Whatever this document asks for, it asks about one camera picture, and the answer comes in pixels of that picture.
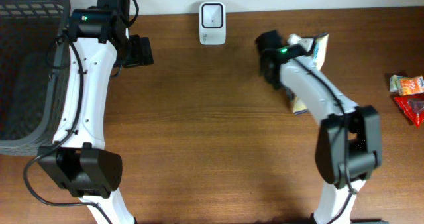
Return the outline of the yellow wet wipes pack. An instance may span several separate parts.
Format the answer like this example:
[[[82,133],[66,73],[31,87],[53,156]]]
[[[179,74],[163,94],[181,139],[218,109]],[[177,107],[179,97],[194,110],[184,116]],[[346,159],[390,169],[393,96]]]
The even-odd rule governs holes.
[[[325,32],[315,37],[306,37],[306,38],[315,39],[312,50],[310,51],[312,52],[310,57],[312,57],[312,60],[315,63],[315,67],[318,70],[320,70],[325,61],[329,34]],[[302,100],[297,95],[295,95],[289,89],[286,90],[286,93],[289,98],[290,109],[294,115],[301,115],[303,113],[308,112],[307,106],[304,104],[304,102],[302,102]]]

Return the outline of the green tissue pack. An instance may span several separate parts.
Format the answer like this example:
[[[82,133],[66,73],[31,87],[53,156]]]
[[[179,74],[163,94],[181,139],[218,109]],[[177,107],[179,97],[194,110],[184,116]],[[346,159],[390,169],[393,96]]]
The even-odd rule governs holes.
[[[400,82],[399,82],[399,80],[402,79],[402,78],[405,78],[405,76],[393,75],[390,78],[390,88],[389,88],[389,91],[391,93],[399,93],[399,91],[400,91],[400,88],[399,88],[400,87]]]

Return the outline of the orange Kleenex tissue pack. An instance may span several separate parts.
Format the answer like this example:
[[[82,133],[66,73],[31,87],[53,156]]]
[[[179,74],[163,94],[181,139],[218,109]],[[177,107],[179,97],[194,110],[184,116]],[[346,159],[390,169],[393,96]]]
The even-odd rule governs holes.
[[[401,96],[423,93],[423,76],[413,78],[400,78],[398,80],[399,94]]]

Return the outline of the red snack bag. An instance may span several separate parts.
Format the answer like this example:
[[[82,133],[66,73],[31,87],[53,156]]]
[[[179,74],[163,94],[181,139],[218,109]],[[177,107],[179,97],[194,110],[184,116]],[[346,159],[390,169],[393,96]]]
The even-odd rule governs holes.
[[[397,96],[394,101],[416,127],[423,122],[423,94]]]

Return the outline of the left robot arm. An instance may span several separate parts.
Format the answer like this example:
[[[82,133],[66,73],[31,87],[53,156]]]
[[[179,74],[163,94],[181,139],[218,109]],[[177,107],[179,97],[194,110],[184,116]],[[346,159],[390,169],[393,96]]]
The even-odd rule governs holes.
[[[129,34],[134,5],[136,0],[97,0],[70,15],[56,39],[70,53],[64,109],[52,144],[34,159],[98,223],[136,222],[119,189],[122,158],[105,150],[103,132],[109,80],[123,68],[154,62],[149,39]]]

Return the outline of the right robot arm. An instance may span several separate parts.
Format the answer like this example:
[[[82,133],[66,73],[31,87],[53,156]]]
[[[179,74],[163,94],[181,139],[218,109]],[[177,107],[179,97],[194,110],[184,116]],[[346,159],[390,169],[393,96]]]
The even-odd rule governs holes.
[[[300,99],[319,126],[315,163],[323,179],[317,209],[309,223],[351,223],[358,192],[382,164],[380,116],[359,106],[321,71],[329,35],[289,35],[271,30],[255,40],[260,75],[274,89]]]

